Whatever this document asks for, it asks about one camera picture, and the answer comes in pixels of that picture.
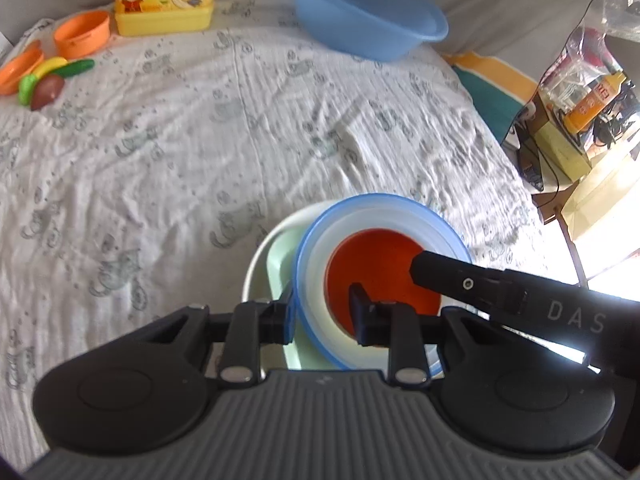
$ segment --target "black cable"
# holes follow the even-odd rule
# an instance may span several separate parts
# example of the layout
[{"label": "black cable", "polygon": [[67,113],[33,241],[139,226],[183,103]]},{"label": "black cable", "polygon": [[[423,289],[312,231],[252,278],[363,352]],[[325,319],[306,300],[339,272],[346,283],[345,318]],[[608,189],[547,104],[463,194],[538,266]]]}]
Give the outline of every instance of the black cable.
[{"label": "black cable", "polygon": [[[556,174],[556,171],[554,170],[554,168],[553,168],[553,166],[551,165],[551,163],[549,163],[548,159],[546,158],[545,153],[544,153],[544,152],[542,152],[542,151],[540,150],[540,147],[538,146],[538,143],[536,142],[536,139],[534,139],[532,135],[529,135],[529,132],[528,132],[528,131],[527,131],[527,135],[528,135],[529,139],[531,139],[531,142],[533,142],[533,143],[535,144],[536,149],[538,150],[538,153],[539,153],[540,155],[542,155],[542,158],[544,158],[544,159],[545,159],[546,164],[548,165],[549,169],[551,170],[551,173],[553,173],[553,174],[554,174],[554,178],[555,178],[555,180],[556,180],[556,192],[555,192],[555,193],[554,193],[554,195],[551,197],[551,199],[547,200],[547,201],[546,201],[545,203],[543,203],[543,204],[540,204],[539,206],[536,206],[538,209],[540,209],[541,207],[544,207],[544,206],[545,206],[545,205],[547,205],[547,204],[551,204],[551,203],[556,199],[556,197],[558,196],[558,193],[560,192],[560,179],[558,179],[558,175]],[[527,143],[526,143],[526,142],[522,142],[522,143],[521,143],[521,146],[524,146],[525,148],[527,148],[527,149],[529,150],[529,152],[531,153],[531,155],[533,155],[533,156],[535,156],[535,157],[537,157],[537,156],[538,156],[538,153],[535,153],[535,152],[534,152],[534,151],[533,151],[529,146],[527,146]]]}]

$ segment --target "blue plastic basin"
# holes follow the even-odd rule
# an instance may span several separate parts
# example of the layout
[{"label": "blue plastic basin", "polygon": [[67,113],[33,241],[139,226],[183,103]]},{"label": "blue plastic basin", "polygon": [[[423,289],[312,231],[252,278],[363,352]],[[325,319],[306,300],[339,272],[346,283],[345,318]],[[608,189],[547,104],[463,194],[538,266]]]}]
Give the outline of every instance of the blue plastic basin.
[{"label": "blue plastic basin", "polygon": [[326,46],[377,61],[398,59],[449,31],[430,0],[296,0],[296,13]]}]

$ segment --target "bowl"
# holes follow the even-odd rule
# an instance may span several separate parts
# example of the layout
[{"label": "bowl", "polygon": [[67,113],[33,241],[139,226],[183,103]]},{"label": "bowl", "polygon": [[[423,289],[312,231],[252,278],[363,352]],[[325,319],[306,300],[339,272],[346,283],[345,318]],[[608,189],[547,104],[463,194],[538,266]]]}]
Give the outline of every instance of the bowl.
[{"label": "bowl", "polygon": [[109,41],[110,15],[106,10],[83,12],[66,20],[53,34],[60,56],[77,59],[94,53]]},{"label": "bowl", "polygon": [[376,61],[404,56],[449,31],[431,0],[296,0],[302,25],[326,46]]},{"label": "bowl", "polygon": [[[351,235],[370,229],[395,231],[425,250],[471,261],[452,227],[426,206],[408,198],[363,194],[342,200],[324,211],[306,231],[298,247],[293,275],[294,304],[298,319],[314,344],[341,369],[386,371],[388,364],[388,349],[359,346],[337,323],[324,295],[324,277],[335,250]],[[447,305],[469,308],[460,301],[441,297],[440,307]],[[425,350],[431,374],[435,376],[442,371],[436,347],[425,345]]]},{"label": "bowl", "polygon": [[14,57],[0,68],[0,95],[11,95],[18,91],[20,79],[29,75],[44,60],[39,42]]}]

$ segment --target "orange cup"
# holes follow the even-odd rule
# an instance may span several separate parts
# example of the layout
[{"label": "orange cup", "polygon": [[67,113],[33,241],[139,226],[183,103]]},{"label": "orange cup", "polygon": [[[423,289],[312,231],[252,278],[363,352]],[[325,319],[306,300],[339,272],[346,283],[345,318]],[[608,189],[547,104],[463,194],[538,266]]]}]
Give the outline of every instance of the orange cup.
[{"label": "orange cup", "polygon": [[44,60],[39,44],[29,45],[19,56],[0,68],[0,95],[11,95],[18,91],[20,79],[30,74]]},{"label": "orange cup", "polygon": [[60,56],[78,59],[102,48],[111,34],[109,20],[106,10],[92,10],[78,14],[60,25],[53,34]]}]

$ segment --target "orange bottle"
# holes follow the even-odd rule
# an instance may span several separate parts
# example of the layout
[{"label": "orange bottle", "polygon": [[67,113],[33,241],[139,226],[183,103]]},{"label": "orange bottle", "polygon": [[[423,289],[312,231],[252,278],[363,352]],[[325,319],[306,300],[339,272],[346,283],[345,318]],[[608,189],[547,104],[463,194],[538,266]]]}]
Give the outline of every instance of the orange bottle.
[{"label": "orange bottle", "polygon": [[620,93],[626,76],[622,72],[606,75],[567,115],[562,118],[570,134],[580,132]]}]

